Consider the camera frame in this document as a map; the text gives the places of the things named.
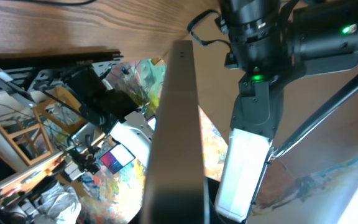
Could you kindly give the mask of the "smartphone with teal screen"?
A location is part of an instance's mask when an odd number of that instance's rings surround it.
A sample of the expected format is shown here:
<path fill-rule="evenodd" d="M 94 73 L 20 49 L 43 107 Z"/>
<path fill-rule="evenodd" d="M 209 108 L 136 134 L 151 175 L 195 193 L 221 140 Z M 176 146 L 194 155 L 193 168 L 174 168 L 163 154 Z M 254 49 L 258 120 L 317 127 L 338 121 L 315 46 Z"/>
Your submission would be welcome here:
<path fill-rule="evenodd" d="M 140 223 L 209 223 L 193 44 L 173 42 L 152 140 Z"/>

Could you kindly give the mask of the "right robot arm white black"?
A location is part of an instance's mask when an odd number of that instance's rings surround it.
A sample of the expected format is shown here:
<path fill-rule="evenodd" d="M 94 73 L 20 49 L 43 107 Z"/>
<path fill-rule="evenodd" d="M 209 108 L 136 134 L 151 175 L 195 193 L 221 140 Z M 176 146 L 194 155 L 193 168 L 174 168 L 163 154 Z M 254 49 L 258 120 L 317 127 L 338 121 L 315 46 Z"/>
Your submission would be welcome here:
<path fill-rule="evenodd" d="M 280 157 L 358 91 L 358 75 L 314 112 L 279 148 L 272 141 L 285 87 L 295 80 L 358 64 L 358 1 L 221 1 L 217 23 L 229 37 L 225 66 L 239 69 L 229 148 L 216 211 L 244 223 L 269 160 Z"/>

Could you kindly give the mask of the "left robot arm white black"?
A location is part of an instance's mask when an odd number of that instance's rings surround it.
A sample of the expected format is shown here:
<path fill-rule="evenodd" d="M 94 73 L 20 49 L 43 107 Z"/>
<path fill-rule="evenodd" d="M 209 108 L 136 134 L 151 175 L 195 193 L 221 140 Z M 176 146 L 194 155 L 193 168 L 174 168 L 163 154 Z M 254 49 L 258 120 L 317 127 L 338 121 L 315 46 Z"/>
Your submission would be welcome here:
<path fill-rule="evenodd" d="M 148 166 L 154 130 L 126 92 L 109 90 L 91 65 L 45 69 L 32 82 L 32 88 L 43 93 L 58 86 L 68 90 L 80 103 L 81 117 L 126 147 L 143 166 Z"/>

